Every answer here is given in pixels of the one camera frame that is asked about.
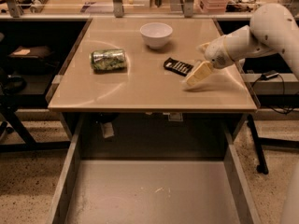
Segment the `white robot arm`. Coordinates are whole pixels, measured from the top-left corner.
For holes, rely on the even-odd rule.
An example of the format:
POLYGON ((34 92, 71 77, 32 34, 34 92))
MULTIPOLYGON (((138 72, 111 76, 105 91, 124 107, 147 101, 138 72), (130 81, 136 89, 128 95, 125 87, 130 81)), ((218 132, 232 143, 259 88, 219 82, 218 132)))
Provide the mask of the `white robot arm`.
MULTIPOLYGON (((245 59, 279 54, 295 75, 299 75, 299 29, 291 12, 280 4, 266 4, 251 16, 248 26, 222 35, 198 49, 205 59, 187 75, 193 87, 216 69, 245 59)), ((299 224, 299 160, 279 157, 275 172, 269 173, 264 145, 274 139, 258 136, 253 117, 247 117, 250 132, 237 137, 232 158, 239 160, 251 197, 249 210, 253 224, 299 224)))

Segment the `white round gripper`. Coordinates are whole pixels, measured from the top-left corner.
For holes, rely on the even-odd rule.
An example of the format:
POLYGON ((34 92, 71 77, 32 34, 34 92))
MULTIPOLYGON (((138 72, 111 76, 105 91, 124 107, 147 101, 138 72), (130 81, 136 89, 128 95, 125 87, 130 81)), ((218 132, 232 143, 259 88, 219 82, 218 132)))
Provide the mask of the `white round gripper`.
POLYGON ((225 47, 225 38, 223 35, 217 39, 200 44, 196 49, 205 53, 206 61, 197 63, 192 71, 185 77, 183 83, 188 87, 195 86, 198 82, 204 80, 213 73, 213 67, 223 69, 234 64, 225 47))

